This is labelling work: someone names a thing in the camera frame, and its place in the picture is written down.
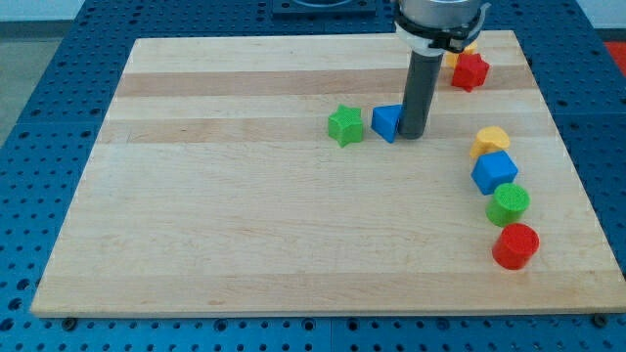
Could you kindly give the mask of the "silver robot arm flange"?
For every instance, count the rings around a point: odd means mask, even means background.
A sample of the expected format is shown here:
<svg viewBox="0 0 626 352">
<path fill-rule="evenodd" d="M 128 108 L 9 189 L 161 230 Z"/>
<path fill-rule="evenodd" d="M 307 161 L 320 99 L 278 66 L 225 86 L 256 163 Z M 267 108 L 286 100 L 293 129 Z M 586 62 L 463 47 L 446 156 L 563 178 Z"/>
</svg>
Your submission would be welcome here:
<svg viewBox="0 0 626 352">
<path fill-rule="evenodd" d="M 491 4 L 482 0 L 399 0 L 399 38 L 419 55 L 462 53 L 482 30 Z"/>
</svg>

